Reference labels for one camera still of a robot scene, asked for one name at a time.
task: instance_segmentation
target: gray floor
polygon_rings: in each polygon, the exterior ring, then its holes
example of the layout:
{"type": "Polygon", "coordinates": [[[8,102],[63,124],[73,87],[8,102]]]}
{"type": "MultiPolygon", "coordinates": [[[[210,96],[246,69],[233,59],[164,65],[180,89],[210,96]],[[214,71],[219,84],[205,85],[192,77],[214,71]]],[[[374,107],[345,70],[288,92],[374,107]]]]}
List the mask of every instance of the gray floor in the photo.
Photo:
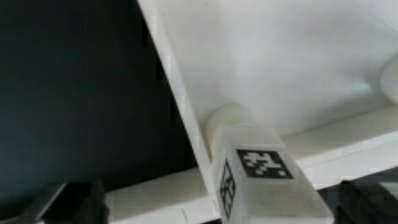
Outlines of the gray floor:
{"type": "Polygon", "coordinates": [[[136,2],[0,1],[0,219],[54,182],[194,166],[136,2]]]}

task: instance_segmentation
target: white panel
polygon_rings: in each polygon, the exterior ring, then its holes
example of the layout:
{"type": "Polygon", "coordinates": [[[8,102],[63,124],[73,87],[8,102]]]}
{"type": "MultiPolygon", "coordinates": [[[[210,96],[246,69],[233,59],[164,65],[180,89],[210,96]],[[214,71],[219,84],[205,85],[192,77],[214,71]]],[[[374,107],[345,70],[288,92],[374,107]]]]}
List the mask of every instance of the white panel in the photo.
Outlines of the white panel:
{"type": "Polygon", "coordinates": [[[285,138],[315,188],[398,166],[398,106],[285,138]]]}
{"type": "Polygon", "coordinates": [[[370,15],[398,32],[398,1],[397,0],[354,0],[370,15]]]}
{"type": "Polygon", "coordinates": [[[180,64],[175,56],[175,49],[171,48],[169,35],[164,26],[164,19],[161,17],[162,13],[159,10],[157,2],[148,0],[139,0],[146,22],[150,26],[153,41],[157,44],[166,74],[171,83],[171,90],[177,98],[177,104],[180,109],[180,114],[185,123],[185,129],[189,132],[191,144],[196,153],[196,160],[200,164],[205,186],[208,192],[214,192],[214,181],[210,175],[210,155],[207,149],[207,143],[201,135],[201,128],[196,118],[196,111],[192,108],[192,97],[187,91],[187,84],[182,77],[180,64]]]}
{"type": "Polygon", "coordinates": [[[107,206],[113,224],[201,224],[221,218],[198,169],[111,192],[107,206]]]}
{"type": "Polygon", "coordinates": [[[281,136],[379,108],[397,32],[347,0],[155,0],[200,122],[244,104],[281,136]]]}

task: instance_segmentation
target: white surface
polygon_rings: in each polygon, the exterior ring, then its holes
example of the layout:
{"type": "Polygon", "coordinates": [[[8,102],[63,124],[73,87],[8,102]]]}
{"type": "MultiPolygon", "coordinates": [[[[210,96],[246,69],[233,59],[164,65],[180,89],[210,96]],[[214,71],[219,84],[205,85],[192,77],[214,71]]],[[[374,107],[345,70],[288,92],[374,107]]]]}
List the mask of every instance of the white surface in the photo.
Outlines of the white surface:
{"type": "MultiPolygon", "coordinates": [[[[335,218],[329,207],[287,153],[283,141],[272,130],[256,124],[251,111],[240,106],[221,108],[210,118],[207,126],[208,134],[214,134],[210,146],[217,188],[223,188],[226,184],[228,192],[233,191],[230,187],[232,183],[224,181],[226,161],[237,186],[235,198],[232,198],[226,193],[226,206],[221,192],[217,192],[223,223],[333,223],[335,218]],[[239,149],[265,152],[274,151],[283,158],[288,169],[287,172],[292,173],[294,179],[249,177],[239,158],[239,149]],[[230,205],[232,216],[228,218],[226,210],[230,210],[230,205]]],[[[281,167],[281,164],[278,161],[272,161],[271,157],[267,161],[272,163],[269,165],[281,167]]]]}
{"type": "Polygon", "coordinates": [[[113,224],[201,224],[221,218],[198,169],[111,192],[107,206],[113,224]]]}
{"type": "Polygon", "coordinates": [[[398,55],[391,59],[383,71],[381,86],[384,95],[398,103],[398,55]]]}
{"type": "Polygon", "coordinates": [[[141,0],[210,191],[203,127],[221,106],[242,104],[287,137],[390,104],[379,79],[398,52],[397,5],[141,0]]]}
{"type": "Polygon", "coordinates": [[[317,189],[398,166],[398,106],[283,139],[317,189]]]}

